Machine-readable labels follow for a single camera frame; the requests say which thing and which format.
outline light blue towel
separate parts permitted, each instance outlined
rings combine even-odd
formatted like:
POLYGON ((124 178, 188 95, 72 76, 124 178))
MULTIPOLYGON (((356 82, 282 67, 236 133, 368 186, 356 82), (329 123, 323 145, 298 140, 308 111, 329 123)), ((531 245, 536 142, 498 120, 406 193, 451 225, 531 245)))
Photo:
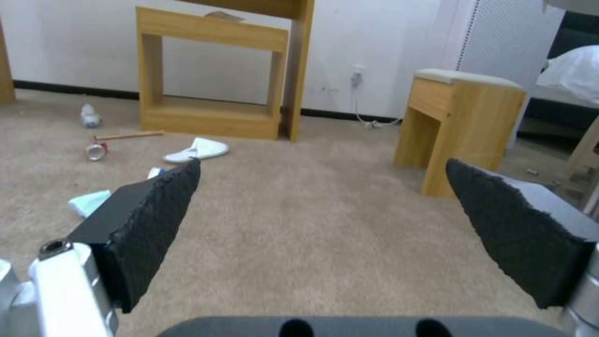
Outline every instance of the light blue towel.
POLYGON ((87 218, 110 197, 110 190, 81 195, 69 200, 69 206, 82 218, 87 218))

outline black baseboard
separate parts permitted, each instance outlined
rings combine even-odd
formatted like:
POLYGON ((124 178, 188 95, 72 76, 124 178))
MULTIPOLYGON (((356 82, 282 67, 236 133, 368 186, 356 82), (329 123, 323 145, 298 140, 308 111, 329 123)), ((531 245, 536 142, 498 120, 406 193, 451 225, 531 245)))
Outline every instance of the black baseboard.
POLYGON ((121 91, 111 89, 87 88, 84 86, 57 85, 51 83, 40 83, 30 81, 14 81, 14 87, 18 89, 30 89, 49 92, 60 92, 62 94, 90 95, 109 98, 121 98, 124 100, 139 100, 140 95, 134 91, 121 91))
MULTIPOLYGON (((87 88, 84 86, 71 86, 71 85, 57 85, 51 83, 40 83, 15 80, 14 87, 17 89, 30 89, 39 91, 59 92, 61 94, 75 94, 75 95, 90 95, 98 97, 109 97, 109 98, 120 98, 123 100, 139 100, 140 95, 134 91, 121 91, 111 89, 98 89, 98 88, 87 88)), ((302 116, 309 117, 320 117, 320 118, 332 118, 342 119, 345 121, 357 121, 358 118, 353 113, 333 112, 326 110, 315 110, 315 109, 301 109, 302 116)), ((372 122, 377 121, 380 123, 390 123, 395 118, 389 117, 378 117, 371 115, 360 115, 363 121, 372 122)))

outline power outlet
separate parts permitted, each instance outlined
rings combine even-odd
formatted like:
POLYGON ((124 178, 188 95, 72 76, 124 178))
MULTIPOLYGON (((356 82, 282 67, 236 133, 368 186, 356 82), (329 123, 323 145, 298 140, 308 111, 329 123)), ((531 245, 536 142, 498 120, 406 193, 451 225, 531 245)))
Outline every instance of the power outlet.
POLYGON ((362 84, 362 82, 364 81, 364 70, 365 67, 361 64, 353 65, 353 72, 350 78, 352 82, 352 88, 355 89, 362 84))

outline white cord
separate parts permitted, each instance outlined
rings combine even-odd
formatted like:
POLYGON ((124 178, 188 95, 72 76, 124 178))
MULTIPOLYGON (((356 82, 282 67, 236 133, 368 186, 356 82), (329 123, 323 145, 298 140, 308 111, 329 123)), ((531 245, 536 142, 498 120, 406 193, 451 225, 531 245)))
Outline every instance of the white cord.
POLYGON ((364 124, 365 128, 374 129, 374 128, 388 127, 390 125, 395 125, 395 124, 399 123, 403 119, 402 117, 398 117, 396 120, 389 122, 389 123, 381 123, 378 121, 367 122, 367 121, 363 120, 362 117, 360 116, 360 112, 358 109, 358 94, 356 93, 356 86, 353 86, 353 85, 352 85, 351 97, 352 97, 352 101, 353 101, 352 102, 353 112, 356 114, 356 117, 358 118, 358 120, 360 122, 362 122, 362 124, 364 124))

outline white slipper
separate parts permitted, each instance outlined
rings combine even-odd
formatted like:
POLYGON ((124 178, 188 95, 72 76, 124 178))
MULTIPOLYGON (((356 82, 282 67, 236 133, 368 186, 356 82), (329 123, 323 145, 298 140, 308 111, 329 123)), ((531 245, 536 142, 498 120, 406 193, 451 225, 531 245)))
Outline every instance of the white slipper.
POLYGON ((197 137, 193 140, 191 147, 176 154, 164 156, 164 160, 171 164, 183 164, 192 159, 208 159, 222 156, 229 152, 229 146, 214 140, 197 137))

